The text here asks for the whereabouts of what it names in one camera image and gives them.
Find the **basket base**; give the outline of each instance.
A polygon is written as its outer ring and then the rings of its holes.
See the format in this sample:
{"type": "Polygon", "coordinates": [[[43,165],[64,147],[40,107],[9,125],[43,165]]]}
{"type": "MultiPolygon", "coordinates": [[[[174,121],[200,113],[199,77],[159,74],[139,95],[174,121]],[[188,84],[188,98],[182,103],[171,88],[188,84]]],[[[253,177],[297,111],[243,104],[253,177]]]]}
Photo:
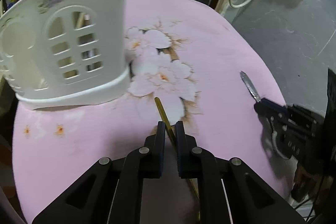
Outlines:
{"type": "Polygon", "coordinates": [[[37,109],[55,106],[76,106],[76,105],[99,105],[123,95],[130,84],[129,67],[116,79],[94,88],[76,92],[73,94],[49,98],[49,99],[28,99],[16,94],[18,100],[22,101],[28,109],[37,109]]]}

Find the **tablecloth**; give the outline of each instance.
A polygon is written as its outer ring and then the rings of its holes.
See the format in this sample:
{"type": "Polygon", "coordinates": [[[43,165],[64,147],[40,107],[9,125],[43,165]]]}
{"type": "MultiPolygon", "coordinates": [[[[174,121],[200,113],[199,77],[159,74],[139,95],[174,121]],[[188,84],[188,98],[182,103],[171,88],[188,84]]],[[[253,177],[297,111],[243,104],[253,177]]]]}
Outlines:
{"type": "MultiPolygon", "coordinates": [[[[141,147],[160,120],[155,96],[170,122],[182,120],[200,147],[223,159],[240,157],[286,197],[295,164],[273,154],[240,71],[261,97],[285,101],[271,72],[238,32],[194,0],[126,0],[124,31],[132,82],[122,97],[53,111],[28,110],[19,103],[13,170],[27,222],[100,157],[118,159],[141,147]]],[[[167,141],[163,177],[144,181],[142,223],[194,223],[197,201],[178,177],[175,161],[167,141]]]]}

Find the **metal screw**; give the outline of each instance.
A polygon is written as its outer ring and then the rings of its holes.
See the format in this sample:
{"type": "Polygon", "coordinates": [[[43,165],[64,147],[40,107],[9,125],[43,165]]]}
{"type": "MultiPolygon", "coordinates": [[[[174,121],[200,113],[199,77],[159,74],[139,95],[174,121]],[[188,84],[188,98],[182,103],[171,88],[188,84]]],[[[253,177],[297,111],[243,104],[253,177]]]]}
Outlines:
{"type": "Polygon", "coordinates": [[[242,163],[242,161],[240,159],[238,159],[238,158],[233,158],[231,160],[231,162],[232,162],[233,165],[236,165],[236,166],[239,166],[242,163]]]}
{"type": "Polygon", "coordinates": [[[147,154],[148,152],[149,152],[149,148],[148,147],[141,147],[140,149],[139,149],[139,152],[141,153],[141,154],[147,154]]]}
{"type": "Polygon", "coordinates": [[[99,159],[99,163],[101,165],[105,165],[105,164],[108,164],[110,162],[110,159],[108,157],[102,157],[99,159]]]}
{"type": "Polygon", "coordinates": [[[202,148],[200,148],[198,146],[195,146],[191,151],[195,154],[201,154],[202,153],[202,148]]]}

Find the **basket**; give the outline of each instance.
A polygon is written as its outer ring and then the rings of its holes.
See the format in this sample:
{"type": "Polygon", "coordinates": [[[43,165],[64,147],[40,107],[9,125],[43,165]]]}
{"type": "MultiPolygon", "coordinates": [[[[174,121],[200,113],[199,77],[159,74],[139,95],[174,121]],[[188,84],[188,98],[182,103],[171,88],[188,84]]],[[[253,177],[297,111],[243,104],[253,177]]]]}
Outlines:
{"type": "Polygon", "coordinates": [[[0,70],[30,109],[121,96],[124,0],[20,0],[0,18],[0,70]]]}

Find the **metal utensil handle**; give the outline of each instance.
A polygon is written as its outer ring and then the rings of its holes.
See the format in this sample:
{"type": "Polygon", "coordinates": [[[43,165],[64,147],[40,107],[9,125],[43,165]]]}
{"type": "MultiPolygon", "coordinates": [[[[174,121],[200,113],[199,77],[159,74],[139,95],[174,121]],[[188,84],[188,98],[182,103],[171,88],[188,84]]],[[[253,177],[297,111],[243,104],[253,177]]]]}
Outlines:
{"type": "Polygon", "coordinates": [[[260,102],[261,98],[256,90],[256,88],[254,87],[252,81],[250,80],[250,78],[247,76],[247,74],[243,71],[240,72],[240,77],[243,80],[244,84],[246,85],[246,87],[248,88],[248,90],[250,91],[250,93],[252,94],[253,98],[257,101],[260,102]]]}

